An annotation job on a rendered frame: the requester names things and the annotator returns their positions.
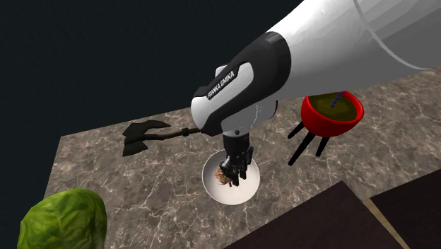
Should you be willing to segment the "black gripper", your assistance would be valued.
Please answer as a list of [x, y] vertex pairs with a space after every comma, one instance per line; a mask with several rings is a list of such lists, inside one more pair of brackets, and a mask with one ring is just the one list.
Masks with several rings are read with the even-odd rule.
[[223, 145], [228, 157], [220, 164], [220, 169], [231, 185], [238, 187], [239, 167], [240, 177], [246, 180], [247, 167], [252, 162], [254, 148], [249, 144], [249, 133], [238, 137], [223, 135]]

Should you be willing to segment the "small brown figure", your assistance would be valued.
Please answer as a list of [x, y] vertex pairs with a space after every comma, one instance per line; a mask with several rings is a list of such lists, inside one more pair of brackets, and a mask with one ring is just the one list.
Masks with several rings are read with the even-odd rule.
[[229, 185], [229, 187], [233, 186], [231, 183], [231, 179], [225, 176], [220, 168], [215, 170], [215, 178], [221, 185]]

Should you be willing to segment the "white round bowl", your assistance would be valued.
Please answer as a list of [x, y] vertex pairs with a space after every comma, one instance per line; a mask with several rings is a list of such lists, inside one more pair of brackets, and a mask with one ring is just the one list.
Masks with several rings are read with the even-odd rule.
[[254, 161], [247, 167], [247, 178], [239, 178], [239, 186], [229, 186], [228, 183], [222, 184], [216, 177], [219, 164], [227, 157], [225, 150], [217, 151], [212, 154], [204, 164], [202, 170], [202, 183], [210, 197], [221, 204], [238, 205], [250, 200], [257, 192], [260, 184], [259, 168]]

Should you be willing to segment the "red pot on black legs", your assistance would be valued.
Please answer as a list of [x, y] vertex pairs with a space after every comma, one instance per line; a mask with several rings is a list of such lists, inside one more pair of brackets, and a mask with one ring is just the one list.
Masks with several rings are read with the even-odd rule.
[[303, 99], [300, 110], [300, 123], [289, 133], [293, 138], [300, 130], [306, 129], [307, 135], [291, 156], [288, 164], [296, 162], [315, 137], [321, 141], [315, 156], [321, 156], [328, 141], [353, 129], [364, 116], [362, 103], [350, 92], [342, 91], [341, 98], [333, 108], [329, 105], [337, 93], [307, 96]]

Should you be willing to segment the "dark brown block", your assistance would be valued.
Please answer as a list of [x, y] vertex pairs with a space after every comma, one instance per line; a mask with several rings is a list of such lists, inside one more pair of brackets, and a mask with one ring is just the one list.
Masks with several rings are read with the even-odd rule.
[[339, 182], [224, 249], [403, 249]]
[[371, 200], [410, 249], [441, 249], [441, 169]]

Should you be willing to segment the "black axe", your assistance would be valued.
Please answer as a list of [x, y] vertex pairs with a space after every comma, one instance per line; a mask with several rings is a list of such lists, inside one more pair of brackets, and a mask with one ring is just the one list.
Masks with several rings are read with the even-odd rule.
[[147, 133], [150, 129], [162, 129], [170, 127], [170, 124], [159, 120], [146, 120], [145, 122], [132, 122], [122, 133], [125, 137], [122, 156], [132, 156], [148, 150], [144, 141], [163, 141], [175, 137], [188, 137], [190, 134], [200, 133], [198, 128], [182, 128], [180, 131], [169, 134]]

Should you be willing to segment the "blue stick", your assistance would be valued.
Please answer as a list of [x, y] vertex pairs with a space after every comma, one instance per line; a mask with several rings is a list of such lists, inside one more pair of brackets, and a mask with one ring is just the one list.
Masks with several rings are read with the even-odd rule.
[[333, 99], [333, 101], [332, 101], [331, 104], [329, 105], [330, 108], [333, 108], [333, 107], [336, 105], [336, 103], [337, 103], [337, 102], [339, 101], [339, 99], [341, 98], [341, 95], [342, 95], [342, 91], [340, 91], [340, 92], [338, 92], [338, 93], [336, 94], [335, 99]]

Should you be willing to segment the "green lettuce head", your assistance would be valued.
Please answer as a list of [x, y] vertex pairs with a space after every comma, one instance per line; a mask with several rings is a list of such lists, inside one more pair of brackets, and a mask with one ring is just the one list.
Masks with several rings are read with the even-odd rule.
[[92, 190], [70, 189], [44, 198], [20, 222], [17, 249], [105, 249], [107, 212]]

